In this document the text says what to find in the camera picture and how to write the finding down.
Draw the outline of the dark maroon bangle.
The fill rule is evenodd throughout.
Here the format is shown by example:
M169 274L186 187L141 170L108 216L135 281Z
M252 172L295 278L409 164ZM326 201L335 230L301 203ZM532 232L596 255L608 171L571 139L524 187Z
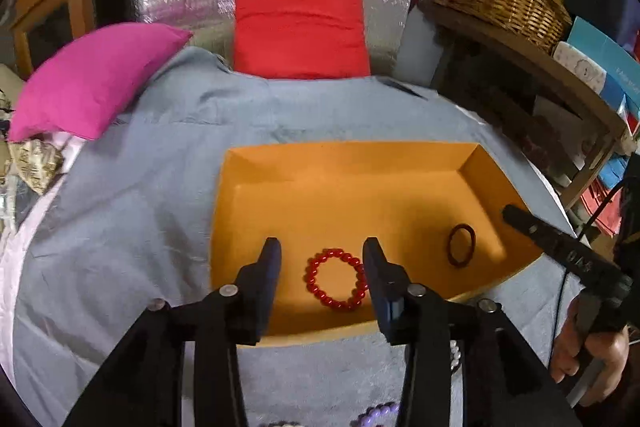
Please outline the dark maroon bangle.
M467 223L455 225L449 232L447 260L456 269L466 268L474 258L476 248L475 230Z

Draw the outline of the orange cardboard tray box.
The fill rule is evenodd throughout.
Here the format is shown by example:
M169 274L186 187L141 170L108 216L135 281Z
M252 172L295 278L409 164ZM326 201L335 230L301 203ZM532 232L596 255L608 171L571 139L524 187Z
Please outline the orange cardboard tray box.
M210 280L232 282L279 239L282 265L264 346L374 332L370 300L352 312L323 306L306 285L329 248L359 256L376 237L411 280L451 301L480 295L540 257L502 219L521 196L483 147L446 142L321 142L238 147L222 162L210 240ZM475 230L474 258L447 260L449 232Z

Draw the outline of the blue and white boxes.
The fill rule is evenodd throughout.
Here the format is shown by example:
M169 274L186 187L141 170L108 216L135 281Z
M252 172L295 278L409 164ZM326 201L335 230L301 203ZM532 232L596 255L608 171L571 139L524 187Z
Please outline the blue and white boxes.
M586 20L577 17L552 57L572 72L614 112L631 133L639 126L639 63Z

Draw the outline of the wooden side table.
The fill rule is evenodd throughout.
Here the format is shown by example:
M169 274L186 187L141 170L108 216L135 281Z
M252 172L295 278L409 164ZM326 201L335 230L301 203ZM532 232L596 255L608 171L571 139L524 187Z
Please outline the wooden side table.
M572 207L596 179L616 146L623 143L627 132L625 121L582 80L526 38L431 0L420 0L418 7L436 25L486 46L532 75L541 86L566 103L578 117L597 129L597 140L586 157L585 166L574 174L570 184L560 193L563 207Z

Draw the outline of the patterned crumpled fabric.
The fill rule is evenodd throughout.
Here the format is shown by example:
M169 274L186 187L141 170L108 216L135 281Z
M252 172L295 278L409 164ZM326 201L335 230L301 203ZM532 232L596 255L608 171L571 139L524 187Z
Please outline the patterned crumpled fabric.
M35 193L43 196L49 190L63 167L62 153L51 143L40 139L10 142L9 131L13 107L1 91L1 135L8 144L12 165L19 176Z

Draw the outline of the red cushion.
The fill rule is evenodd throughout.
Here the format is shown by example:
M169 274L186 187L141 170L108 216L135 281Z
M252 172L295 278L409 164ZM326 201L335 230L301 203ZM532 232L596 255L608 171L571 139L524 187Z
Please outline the red cushion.
M371 74L362 0L234 0L233 67L267 79Z

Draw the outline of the magenta pillow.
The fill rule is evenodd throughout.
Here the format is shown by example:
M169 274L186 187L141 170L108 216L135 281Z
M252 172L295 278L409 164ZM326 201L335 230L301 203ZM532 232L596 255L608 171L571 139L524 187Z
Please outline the magenta pillow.
M99 139L191 37L190 31L165 24L121 23L66 44L26 81L8 140L51 132Z

